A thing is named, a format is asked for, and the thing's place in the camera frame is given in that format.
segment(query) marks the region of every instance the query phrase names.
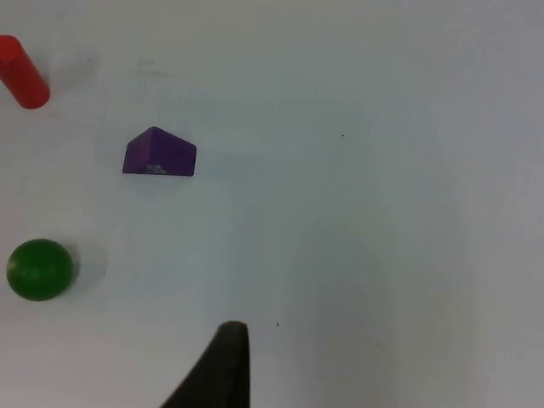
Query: red cylinder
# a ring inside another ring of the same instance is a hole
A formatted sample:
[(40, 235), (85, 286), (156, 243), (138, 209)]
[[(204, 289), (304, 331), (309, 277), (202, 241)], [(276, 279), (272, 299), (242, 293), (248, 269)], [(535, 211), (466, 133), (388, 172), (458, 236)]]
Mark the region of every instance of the red cylinder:
[(23, 108), (36, 109), (49, 100), (48, 84), (15, 37), (0, 36), (0, 80)]

